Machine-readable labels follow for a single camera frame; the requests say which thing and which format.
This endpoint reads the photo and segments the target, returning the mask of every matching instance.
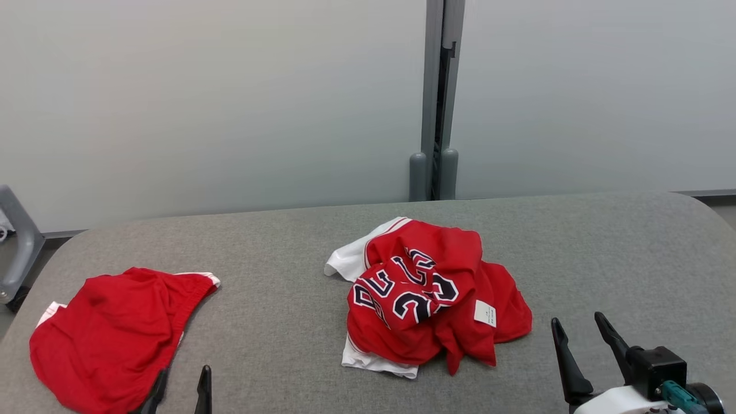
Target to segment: white trim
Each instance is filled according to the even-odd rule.
[[[350,340],[350,335],[345,338],[345,348],[342,351],[342,366],[360,368],[368,371],[390,372],[395,376],[408,379],[416,379],[419,366],[409,364],[397,364],[386,358],[379,357],[372,352],[362,352]]]
[[[212,281],[212,284],[215,285],[215,287],[220,287],[220,283],[221,283],[220,282],[220,279],[218,279],[217,277],[215,277],[215,275],[213,275],[210,272],[184,272],[184,273],[174,273],[174,276],[178,276],[178,275],[201,275],[201,276],[204,276],[204,277],[210,279]]]
[[[56,315],[56,311],[59,310],[59,308],[66,308],[66,305],[51,302],[49,307],[46,308],[46,311],[43,312],[43,315],[41,315],[41,319],[36,323],[36,328],[39,327],[40,324],[46,322],[50,317]]]
[[[407,217],[396,217],[374,228],[366,236],[335,250],[325,264],[325,275],[332,276],[339,273],[347,281],[358,280],[367,270],[366,246],[368,243],[378,236],[393,233],[411,221]]]

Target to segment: black number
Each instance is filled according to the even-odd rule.
[[[394,282],[389,279],[389,275],[386,274],[385,270],[379,270],[375,273],[375,275],[378,277],[378,281],[375,281],[371,278],[363,278],[363,280],[365,280],[365,282],[368,284],[368,287],[373,289],[378,294],[378,296],[381,296],[382,298],[388,297],[391,289],[394,288]]]
[[[411,249],[408,254],[409,257],[411,257],[411,260],[416,264],[416,266],[421,267],[422,269],[432,270],[432,268],[436,264],[431,257],[418,251],[417,249]]]
[[[434,297],[438,301],[452,302],[458,298],[458,289],[455,287],[455,282],[443,278],[439,273],[432,275],[432,284],[437,286],[438,291],[434,293]]]
[[[353,285],[353,302],[358,306],[365,306],[366,308],[375,310],[370,292],[359,284]]]
[[[405,292],[394,301],[394,313],[403,319],[409,311],[409,304],[414,304],[414,320],[419,323],[429,317],[429,299],[424,295]]]
[[[416,284],[421,284],[422,286],[427,283],[427,273],[418,270],[417,273],[419,273],[419,277],[416,277],[412,275],[411,272],[409,272],[406,264],[404,264],[404,261],[399,256],[391,257],[391,260],[395,264],[398,264],[399,267],[401,267],[401,269],[404,271],[404,274],[406,275],[406,278],[408,278],[410,281],[413,281]]]
[[[383,308],[378,302],[373,299],[368,289],[362,287],[359,284],[353,285],[353,302],[358,306],[365,306],[366,308],[373,309],[379,319],[383,321],[386,328],[390,329],[389,323],[386,322],[386,316],[383,314]]]

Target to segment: care label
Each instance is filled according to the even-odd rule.
[[[475,301],[475,320],[496,327],[496,308],[483,301]]]

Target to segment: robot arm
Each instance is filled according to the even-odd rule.
[[[562,324],[552,319],[562,392],[570,414],[726,414],[723,403],[705,384],[686,384],[687,363],[664,346],[629,347],[601,312],[595,322],[611,347],[623,386],[593,393],[570,349]]]

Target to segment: gray table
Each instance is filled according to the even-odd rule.
[[[465,358],[414,381],[340,366],[350,285],[322,274],[335,248],[396,216],[480,233],[534,313],[532,333],[499,345],[498,367]],[[591,194],[303,208],[130,222],[59,249],[0,344],[0,411],[63,408],[36,379],[28,339],[53,300],[128,267],[211,271],[222,288],[193,316],[160,413],[194,411],[213,370],[216,413],[566,413],[549,329],[559,317],[596,389],[621,384],[598,335],[603,311],[630,345],[666,345],[691,381],[736,410],[736,232],[676,194]]]

